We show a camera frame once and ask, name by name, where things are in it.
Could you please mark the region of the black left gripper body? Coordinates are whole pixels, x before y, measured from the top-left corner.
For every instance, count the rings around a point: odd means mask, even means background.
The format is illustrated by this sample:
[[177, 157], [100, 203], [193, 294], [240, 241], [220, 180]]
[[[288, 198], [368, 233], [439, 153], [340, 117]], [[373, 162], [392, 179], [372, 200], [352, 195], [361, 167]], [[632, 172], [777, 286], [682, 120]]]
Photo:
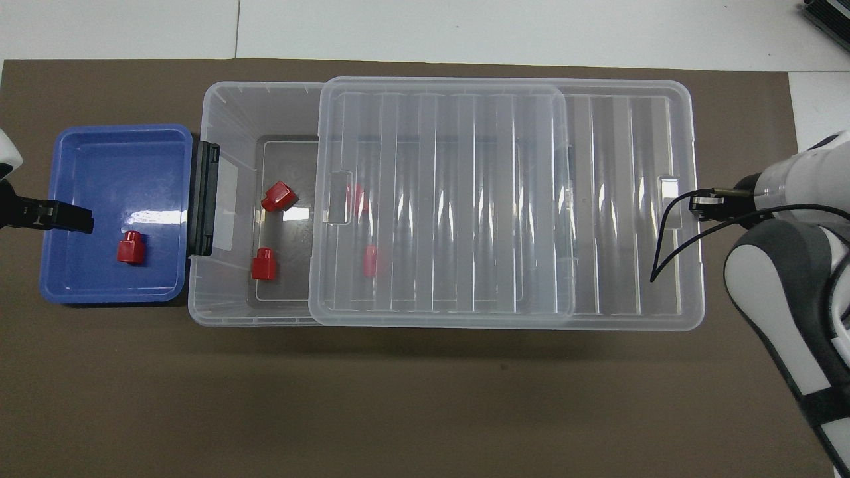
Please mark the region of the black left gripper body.
[[20, 197], [9, 181], [1, 181], [1, 229], [50, 230], [54, 226], [54, 212], [54, 202]]

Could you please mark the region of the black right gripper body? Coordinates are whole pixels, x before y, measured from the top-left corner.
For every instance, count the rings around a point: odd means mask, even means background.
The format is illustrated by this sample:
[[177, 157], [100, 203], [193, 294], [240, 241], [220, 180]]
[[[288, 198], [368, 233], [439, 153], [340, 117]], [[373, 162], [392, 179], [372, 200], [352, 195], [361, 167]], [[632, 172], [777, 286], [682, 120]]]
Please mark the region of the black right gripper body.
[[756, 184], [761, 173], [754, 173], [741, 179], [731, 188], [713, 188], [711, 193], [716, 199], [722, 199], [719, 206], [711, 214], [711, 220], [726, 222], [747, 214], [755, 214]]

